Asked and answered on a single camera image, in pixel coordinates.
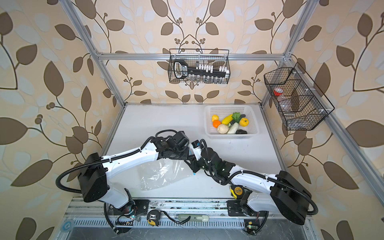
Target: wire basket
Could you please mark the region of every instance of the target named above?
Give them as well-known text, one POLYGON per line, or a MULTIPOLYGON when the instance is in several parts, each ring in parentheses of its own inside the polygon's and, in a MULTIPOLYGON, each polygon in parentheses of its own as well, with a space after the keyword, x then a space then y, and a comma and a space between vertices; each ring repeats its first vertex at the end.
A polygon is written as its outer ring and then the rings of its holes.
POLYGON ((303 68, 296 64, 293 68, 278 68, 264 74, 264 81, 283 125, 287 130, 313 130, 333 110, 334 106, 320 87, 308 86, 300 73, 303 68), (330 106, 324 106, 314 91, 324 96, 330 106))
POLYGON ((169 82, 228 84, 228 55, 223 49, 170 49, 169 82))

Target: tape measure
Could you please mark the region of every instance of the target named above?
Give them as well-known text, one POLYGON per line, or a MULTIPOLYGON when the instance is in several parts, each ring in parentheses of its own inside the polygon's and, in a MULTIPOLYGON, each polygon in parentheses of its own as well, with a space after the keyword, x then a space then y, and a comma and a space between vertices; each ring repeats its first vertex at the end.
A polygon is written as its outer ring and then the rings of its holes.
POLYGON ((232 196, 237 199, 237 200, 240 200, 243 198, 243 195, 244 195, 244 189, 242 186, 240 185, 232 185, 230 187, 230 190, 231 190, 231 194, 232 196))
POLYGON ((151 210, 147 215, 147 221, 151 226, 158 226, 160 224, 160 212, 156 209, 151 210))

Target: metal base plate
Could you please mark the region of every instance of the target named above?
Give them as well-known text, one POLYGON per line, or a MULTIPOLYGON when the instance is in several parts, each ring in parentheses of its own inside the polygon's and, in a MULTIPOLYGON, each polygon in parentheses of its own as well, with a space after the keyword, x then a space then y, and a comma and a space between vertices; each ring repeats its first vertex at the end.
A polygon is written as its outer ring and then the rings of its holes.
MULTIPOLYGON (((141 215, 144 214, 146 215, 148 212, 148 205, 149 205, 149 200, 147 199, 137 199, 135 200, 135 205, 137 206, 137 211, 135 215, 141 215)), ((113 215, 122 215, 122 212, 119 211, 117 208, 113 207, 113 215)))
MULTIPOLYGON (((227 201, 228 216, 230 217, 246 217, 242 212, 240 206, 240 200, 228 200, 227 201)), ((257 212, 250 215, 250 217, 257 217, 257 212)), ((259 212, 259 217, 265 217, 265 212, 259 212)))

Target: clear plastic bag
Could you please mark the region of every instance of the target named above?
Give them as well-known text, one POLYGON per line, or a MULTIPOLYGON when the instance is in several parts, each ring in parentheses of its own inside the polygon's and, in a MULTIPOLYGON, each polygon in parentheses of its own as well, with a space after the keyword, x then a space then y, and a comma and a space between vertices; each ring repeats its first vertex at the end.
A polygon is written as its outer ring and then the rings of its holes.
POLYGON ((141 176, 141 190, 161 188, 193 176, 192 170, 182 160, 159 159, 141 164, 137 168, 141 176))

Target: metal rail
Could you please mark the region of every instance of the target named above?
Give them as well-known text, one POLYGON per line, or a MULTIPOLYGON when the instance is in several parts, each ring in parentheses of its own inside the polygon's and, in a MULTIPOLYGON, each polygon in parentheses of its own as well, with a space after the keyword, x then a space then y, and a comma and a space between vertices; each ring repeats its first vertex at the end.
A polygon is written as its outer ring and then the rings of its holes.
MULTIPOLYGON (((208 54, 209 56, 223 56, 222 54, 208 54)), ((169 60, 169 54, 163 53, 100 53, 97 57, 100 60, 169 60)), ((282 61, 283 54, 252 54, 252 53, 230 53, 228 59, 231 61, 265 61, 274 60, 282 61)))

